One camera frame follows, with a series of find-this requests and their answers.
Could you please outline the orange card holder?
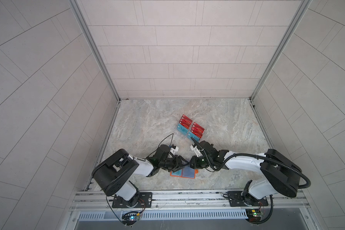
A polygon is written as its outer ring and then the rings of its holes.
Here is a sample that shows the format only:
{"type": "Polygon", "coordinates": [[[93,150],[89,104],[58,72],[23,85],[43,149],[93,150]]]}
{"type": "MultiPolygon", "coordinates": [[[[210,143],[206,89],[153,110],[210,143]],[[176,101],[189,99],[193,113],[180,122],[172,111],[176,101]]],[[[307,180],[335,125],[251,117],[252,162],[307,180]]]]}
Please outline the orange card holder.
{"type": "Polygon", "coordinates": [[[183,168],[182,171],[183,173],[182,173],[181,178],[195,179],[196,174],[198,174],[197,169],[193,169],[189,166],[183,168]]]}

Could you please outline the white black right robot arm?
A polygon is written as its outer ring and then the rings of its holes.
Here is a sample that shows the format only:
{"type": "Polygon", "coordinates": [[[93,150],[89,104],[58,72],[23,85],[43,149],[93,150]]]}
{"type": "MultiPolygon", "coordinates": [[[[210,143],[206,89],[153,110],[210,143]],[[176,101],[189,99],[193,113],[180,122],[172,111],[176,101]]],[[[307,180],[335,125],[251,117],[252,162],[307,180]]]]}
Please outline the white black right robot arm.
{"type": "Polygon", "coordinates": [[[275,149],[259,154],[236,153],[229,150],[218,151],[206,141],[199,143],[193,140],[191,150],[195,153],[190,160],[190,167],[193,169],[210,167],[215,172],[224,169],[261,173],[261,179],[249,180],[241,194],[235,198],[249,206],[278,193],[294,198],[301,188],[301,169],[275,149]]]}

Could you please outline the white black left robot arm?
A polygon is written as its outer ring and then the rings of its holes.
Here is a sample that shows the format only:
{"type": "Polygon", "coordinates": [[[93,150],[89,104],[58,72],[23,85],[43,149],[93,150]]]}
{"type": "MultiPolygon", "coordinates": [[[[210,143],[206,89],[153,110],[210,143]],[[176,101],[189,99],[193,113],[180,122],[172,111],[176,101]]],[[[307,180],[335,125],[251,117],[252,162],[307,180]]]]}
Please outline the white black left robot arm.
{"type": "Polygon", "coordinates": [[[185,158],[175,154],[177,151],[178,147],[174,145],[162,144],[148,157],[138,158],[120,149],[95,167],[92,178],[106,196],[117,195],[133,207],[139,200],[140,191],[129,178],[134,174],[152,177],[160,169],[176,172],[188,166],[185,158]]]}

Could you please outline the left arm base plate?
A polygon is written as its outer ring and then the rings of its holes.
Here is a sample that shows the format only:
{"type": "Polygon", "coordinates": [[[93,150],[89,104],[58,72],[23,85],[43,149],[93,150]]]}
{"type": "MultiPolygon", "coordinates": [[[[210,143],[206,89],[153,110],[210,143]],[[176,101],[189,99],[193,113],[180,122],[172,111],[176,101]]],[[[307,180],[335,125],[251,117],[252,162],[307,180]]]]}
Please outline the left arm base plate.
{"type": "Polygon", "coordinates": [[[152,202],[152,192],[137,192],[130,200],[125,200],[121,196],[115,195],[113,199],[113,209],[137,209],[150,208],[152,202]]]}

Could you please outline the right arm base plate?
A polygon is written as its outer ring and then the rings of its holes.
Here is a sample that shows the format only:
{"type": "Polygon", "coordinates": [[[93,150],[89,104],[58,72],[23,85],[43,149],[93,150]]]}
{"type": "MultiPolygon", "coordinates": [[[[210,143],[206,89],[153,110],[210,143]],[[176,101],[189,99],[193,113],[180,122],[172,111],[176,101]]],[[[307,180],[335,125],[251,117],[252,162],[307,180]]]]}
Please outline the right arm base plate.
{"type": "Polygon", "coordinates": [[[229,191],[223,195],[224,198],[229,200],[231,207],[259,207],[268,206],[266,198],[256,199],[251,195],[243,195],[242,191],[229,191]]]}

